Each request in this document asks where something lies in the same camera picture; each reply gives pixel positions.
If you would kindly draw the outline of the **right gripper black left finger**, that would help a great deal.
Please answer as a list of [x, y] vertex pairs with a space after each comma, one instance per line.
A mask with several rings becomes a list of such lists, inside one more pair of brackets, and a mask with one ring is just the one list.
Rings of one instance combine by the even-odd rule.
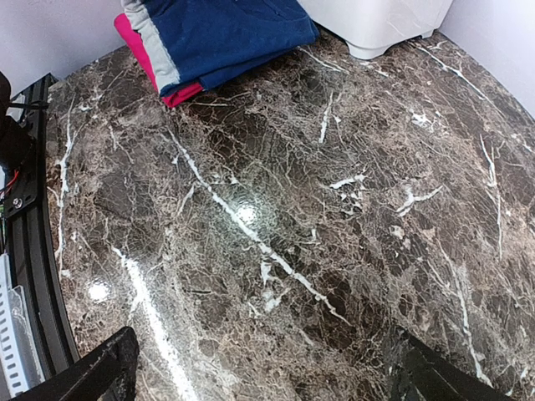
[[122, 327], [77, 363], [15, 400], [134, 400], [139, 343]]

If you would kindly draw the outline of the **navy blue t-shirt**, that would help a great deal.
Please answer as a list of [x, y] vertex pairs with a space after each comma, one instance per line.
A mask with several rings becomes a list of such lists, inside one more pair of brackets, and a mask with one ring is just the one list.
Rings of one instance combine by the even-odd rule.
[[213, 89], [319, 32], [296, 1], [123, 1], [162, 97], [197, 82]]

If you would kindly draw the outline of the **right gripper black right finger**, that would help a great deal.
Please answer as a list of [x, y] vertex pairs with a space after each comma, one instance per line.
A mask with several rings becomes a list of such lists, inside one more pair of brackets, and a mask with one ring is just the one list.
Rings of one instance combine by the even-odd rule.
[[441, 357], [405, 329], [387, 346], [391, 400], [509, 400]]

